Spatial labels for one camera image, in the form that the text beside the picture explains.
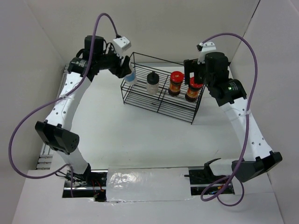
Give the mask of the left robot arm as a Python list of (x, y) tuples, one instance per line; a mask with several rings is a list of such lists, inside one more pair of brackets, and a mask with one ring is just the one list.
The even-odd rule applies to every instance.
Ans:
[(43, 142), (71, 165), (73, 176), (81, 186), (92, 182), (92, 174), (90, 164), (79, 151), (79, 136), (71, 132), (75, 112), (93, 78), (101, 70), (109, 70), (118, 78), (132, 74), (129, 56), (122, 55), (130, 47), (131, 42), (124, 36), (117, 36), (107, 44), (103, 37), (96, 36), (93, 41), (88, 35), (84, 48), (69, 63), (60, 100), (45, 121), (38, 121), (35, 125)]

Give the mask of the red lid jar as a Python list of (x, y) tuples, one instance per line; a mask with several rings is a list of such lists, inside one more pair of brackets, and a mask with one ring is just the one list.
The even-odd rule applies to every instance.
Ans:
[(185, 99), (188, 102), (195, 102), (198, 99), (199, 92), (203, 87), (203, 83), (200, 81), (199, 84), (195, 83), (195, 78), (190, 78), (190, 82), (188, 84), (188, 90), (185, 94)]
[(168, 88), (168, 93), (176, 97), (180, 94), (181, 90), (181, 85), (184, 80), (184, 74), (180, 71), (174, 71), (170, 75), (170, 85)]

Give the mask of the silver lid blue label bottle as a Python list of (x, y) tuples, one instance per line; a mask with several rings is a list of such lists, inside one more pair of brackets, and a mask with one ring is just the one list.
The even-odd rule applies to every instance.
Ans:
[(133, 68), (133, 67), (130, 67), (130, 69), (131, 69), (131, 73), (129, 73), (128, 75), (126, 75), (123, 79), (124, 79), (124, 81), (125, 81), (128, 85), (132, 86), (132, 85), (135, 85), (135, 84), (136, 84), (136, 82), (137, 82), (137, 77), (136, 77), (134, 68)]

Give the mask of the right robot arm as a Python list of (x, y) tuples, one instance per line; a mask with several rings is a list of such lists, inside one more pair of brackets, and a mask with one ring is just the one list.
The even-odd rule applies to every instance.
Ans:
[(246, 110), (249, 98), (241, 82), (229, 77), (229, 65), (228, 58), (221, 52), (207, 53), (203, 63), (196, 59), (184, 60), (185, 80), (190, 82), (190, 73), (193, 73), (194, 83), (204, 84), (229, 118), (240, 145), (246, 149), (240, 165), (234, 160), (228, 167), (236, 171), (239, 181), (247, 182), (268, 172), (283, 158), (280, 152), (272, 150), (253, 115)]

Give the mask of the black lid white bottle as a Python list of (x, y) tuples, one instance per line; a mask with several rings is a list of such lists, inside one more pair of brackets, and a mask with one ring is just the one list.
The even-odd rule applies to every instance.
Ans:
[(149, 95), (155, 95), (159, 89), (159, 75), (152, 71), (147, 75), (147, 93)]

